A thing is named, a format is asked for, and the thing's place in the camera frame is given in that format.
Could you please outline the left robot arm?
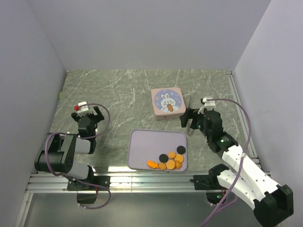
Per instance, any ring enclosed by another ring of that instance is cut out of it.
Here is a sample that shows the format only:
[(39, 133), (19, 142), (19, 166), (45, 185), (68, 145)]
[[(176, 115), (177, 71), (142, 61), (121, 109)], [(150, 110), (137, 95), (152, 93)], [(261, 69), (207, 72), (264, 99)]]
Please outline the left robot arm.
[(110, 178), (94, 175), (89, 165), (75, 161), (75, 154), (93, 154), (97, 145), (98, 123), (105, 118), (101, 104), (79, 103), (71, 113), (78, 125), (78, 133), (48, 133), (35, 157), (34, 167), (38, 172), (52, 173), (68, 179), (68, 191), (107, 191)]

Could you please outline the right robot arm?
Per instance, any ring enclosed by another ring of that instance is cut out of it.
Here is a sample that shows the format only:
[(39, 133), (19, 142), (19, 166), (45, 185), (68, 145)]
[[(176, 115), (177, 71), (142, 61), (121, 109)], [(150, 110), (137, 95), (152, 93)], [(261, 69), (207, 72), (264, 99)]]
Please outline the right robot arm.
[(180, 120), (183, 128), (191, 120), (191, 129), (200, 130), (211, 151), (227, 163), (209, 170), (208, 182), (212, 188), (231, 190), (252, 208), (263, 227), (275, 227), (293, 215), (291, 188), (271, 179), (243, 152), (239, 143), (224, 131), (217, 111), (187, 108)]

